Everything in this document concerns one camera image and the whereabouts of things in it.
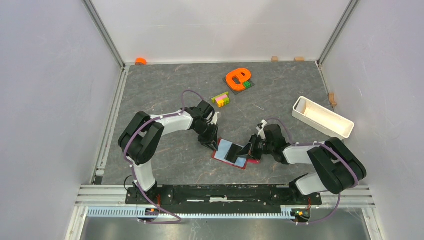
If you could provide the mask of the red leather card holder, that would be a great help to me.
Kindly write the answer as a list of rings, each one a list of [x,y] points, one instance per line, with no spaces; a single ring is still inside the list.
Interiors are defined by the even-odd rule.
[[[211,157],[214,160],[242,170],[245,170],[248,164],[258,165],[260,163],[260,160],[237,156],[237,153],[242,148],[241,145],[219,138],[218,150],[215,150]]]

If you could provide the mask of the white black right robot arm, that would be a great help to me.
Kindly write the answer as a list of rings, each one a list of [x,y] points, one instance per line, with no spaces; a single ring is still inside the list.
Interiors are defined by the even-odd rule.
[[[354,188],[367,176],[365,166],[337,137],[324,142],[289,143],[277,124],[260,123],[257,130],[248,144],[235,152],[236,157],[261,160],[262,156],[270,155],[283,165],[314,167],[314,173],[302,175],[289,183],[288,197],[295,204],[302,204],[315,193],[338,195]]]

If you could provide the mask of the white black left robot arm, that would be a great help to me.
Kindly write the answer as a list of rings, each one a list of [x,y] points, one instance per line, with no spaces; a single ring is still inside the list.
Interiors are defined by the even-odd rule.
[[[217,112],[204,100],[197,106],[183,107],[168,114],[138,112],[118,139],[118,146],[134,177],[133,187],[127,190],[126,203],[151,204],[156,200],[158,184],[151,160],[163,136],[193,131],[198,143],[213,152],[219,149],[218,130]]]

